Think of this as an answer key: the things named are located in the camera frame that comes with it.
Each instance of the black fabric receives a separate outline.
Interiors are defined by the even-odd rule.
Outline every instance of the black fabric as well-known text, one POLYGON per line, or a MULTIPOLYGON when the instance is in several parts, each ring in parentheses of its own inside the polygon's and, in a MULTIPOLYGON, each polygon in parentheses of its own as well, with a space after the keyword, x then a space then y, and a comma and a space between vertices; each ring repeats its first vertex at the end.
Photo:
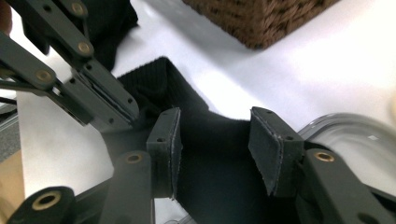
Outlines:
POLYGON ((177 200, 198 223, 298 223, 292 200, 266 196, 248 150, 249 121, 210 112, 165 58, 119 81, 140 106, 139 121, 146 126, 138 128, 138 133, 144 133, 139 137, 149 134, 162 111, 180 107, 184 148, 177 200))
POLYGON ((95 58, 107 69, 114 67, 117 46, 137 25, 137 15, 129 0, 82 0, 88 9, 89 37, 95 58))

